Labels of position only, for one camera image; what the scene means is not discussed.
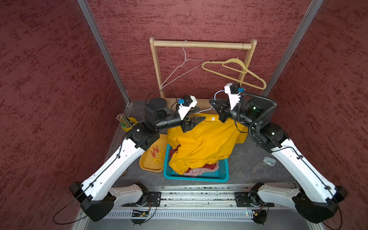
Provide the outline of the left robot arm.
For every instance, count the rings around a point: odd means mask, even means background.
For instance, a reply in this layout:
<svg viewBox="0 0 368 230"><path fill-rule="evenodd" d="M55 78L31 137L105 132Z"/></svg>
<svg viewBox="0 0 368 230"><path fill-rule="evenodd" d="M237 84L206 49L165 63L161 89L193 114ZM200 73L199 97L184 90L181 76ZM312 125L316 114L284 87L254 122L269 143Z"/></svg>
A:
<svg viewBox="0 0 368 230"><path fill-rule="evenodd" d="M135 124L122 139L118 150L89 178L70 186L83 212L92 221L103 219L113 207L128 203L145 203L148 190L141 183L113 188L121 174L160 138L164 129L180 127L191 131L204 117L191 117L199 107L194 96L179 99L176 111L167 107L163 98L151 99L145 104L145 119Z"/></svg>

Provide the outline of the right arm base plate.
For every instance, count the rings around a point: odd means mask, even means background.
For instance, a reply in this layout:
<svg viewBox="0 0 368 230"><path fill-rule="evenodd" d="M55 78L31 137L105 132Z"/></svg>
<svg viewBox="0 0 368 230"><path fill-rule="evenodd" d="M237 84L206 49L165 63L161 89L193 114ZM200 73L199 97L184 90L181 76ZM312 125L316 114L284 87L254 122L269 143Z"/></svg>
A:
<svg viewBox="0 0 368 230"><path fill-rule="evenodd" d="M238 208L254 208L254 209L260 209L260 208L273 208L275 207L274 203L264 203L260 201L257 204L253 204L248 192L235 192L235 202L236 206Z"/></svg>

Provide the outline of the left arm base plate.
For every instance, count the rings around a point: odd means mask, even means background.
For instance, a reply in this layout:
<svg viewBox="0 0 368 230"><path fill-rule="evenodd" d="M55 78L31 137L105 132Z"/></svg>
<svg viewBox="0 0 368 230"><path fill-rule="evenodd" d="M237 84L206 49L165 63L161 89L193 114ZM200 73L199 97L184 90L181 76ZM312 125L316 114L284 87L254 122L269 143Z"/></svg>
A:
<svg viewBox="0 0 368 230"><path fill-rule="evenodd" d="M143 196L144 207L159 207L161 203L162 192L147 192Z"/></svg>

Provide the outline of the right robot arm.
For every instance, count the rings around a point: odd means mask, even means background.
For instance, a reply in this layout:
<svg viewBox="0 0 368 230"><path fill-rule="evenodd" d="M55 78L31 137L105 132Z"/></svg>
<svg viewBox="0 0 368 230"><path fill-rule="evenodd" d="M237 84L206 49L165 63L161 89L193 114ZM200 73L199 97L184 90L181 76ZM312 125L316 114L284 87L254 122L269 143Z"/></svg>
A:
<svg viewBox="0 0 368 230"><path fill-rule="evenodd" d="M248 197L254 207L263 208L266 203L278 204L296 210L312 223L321 223L341 213L339 203L347 197L343 186L327 180L298 150L282 127L270 119L277 103L269 98L248 94L250 100L243 103L243 96L235 107L229 100L211 99L209 103L221 122L228 119L245 125L248 136L262 149L274 156L299 184L298 189L285 189L256 183Z"/></svg>

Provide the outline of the cream plastic hanger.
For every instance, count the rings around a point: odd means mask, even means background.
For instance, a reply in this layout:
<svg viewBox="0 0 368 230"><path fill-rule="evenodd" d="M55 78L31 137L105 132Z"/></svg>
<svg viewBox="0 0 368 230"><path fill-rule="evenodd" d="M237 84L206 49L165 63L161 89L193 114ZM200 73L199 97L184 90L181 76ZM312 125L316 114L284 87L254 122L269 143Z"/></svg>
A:
<svg viewBox="0 0 368 230"><path fill-rule="evenodd" d="M265 80L250 71L238 58L230 58L225 61L205 61L201 68L204 71L258 90L265 90L267 87ZM252 84L250 81L246 81L246 75L250 75L259 84Z"/></svg>

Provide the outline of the dark red t-shirt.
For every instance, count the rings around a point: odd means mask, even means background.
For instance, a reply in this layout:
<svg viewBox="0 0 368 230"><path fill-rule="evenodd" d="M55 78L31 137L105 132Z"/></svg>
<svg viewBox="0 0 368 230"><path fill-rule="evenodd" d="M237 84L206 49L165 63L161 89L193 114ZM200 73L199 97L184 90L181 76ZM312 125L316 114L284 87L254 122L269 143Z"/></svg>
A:
<svg viewBox="0 0 368 230"><path fill-rule="evenodd" d="M211 168L213 169L213 172L217 171L219 169L219 163L216 164L206 164L203 166L203 168Z"/></svg>

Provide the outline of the yellow t-shirt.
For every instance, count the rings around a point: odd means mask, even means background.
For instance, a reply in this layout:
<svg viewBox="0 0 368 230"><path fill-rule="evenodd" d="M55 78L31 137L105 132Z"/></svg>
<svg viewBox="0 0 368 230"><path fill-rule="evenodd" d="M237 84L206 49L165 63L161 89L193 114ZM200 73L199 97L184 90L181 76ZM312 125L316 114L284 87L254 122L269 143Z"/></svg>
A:
<svg viewBox="0 0 368 230"><path fill-rule="evenodd" d="M228 159L236 144L245 142L248 128L228 119L222 123L218 115L196 114L205 120L191 131L184 132L180 127L167 131L168 144L176 149L169 166L183 175L189 169L202 168Z"/></svg>

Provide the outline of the pink printed t-shirt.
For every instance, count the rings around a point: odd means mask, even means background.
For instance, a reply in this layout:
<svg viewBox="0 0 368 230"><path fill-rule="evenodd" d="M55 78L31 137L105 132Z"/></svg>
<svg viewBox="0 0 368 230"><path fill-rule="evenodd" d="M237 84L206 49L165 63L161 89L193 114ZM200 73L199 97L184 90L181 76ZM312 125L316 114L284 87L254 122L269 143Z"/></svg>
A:
<svg viewBox="0 0 368 230"><path fill-rule="evenodd" d="M213 172L213 169L211 168L196 168L196 169L188 169L183 176L189 176L189 177L197 177L204 173L211 173Z"/></svg>

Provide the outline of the light blue wire hanger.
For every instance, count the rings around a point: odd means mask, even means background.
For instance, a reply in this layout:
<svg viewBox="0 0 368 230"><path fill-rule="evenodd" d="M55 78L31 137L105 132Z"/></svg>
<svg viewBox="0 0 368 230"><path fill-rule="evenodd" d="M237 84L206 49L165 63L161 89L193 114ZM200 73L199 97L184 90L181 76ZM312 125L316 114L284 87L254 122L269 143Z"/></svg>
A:
<svg viewBox="0 0 368 230"><path fill-rule="evenodd" d="M199 113L215 115L217 112L209 103L210 100L215 99L227 99L227 95L224 90L217 91L211 99L197 99L197 107L200 108Z"/></svg>

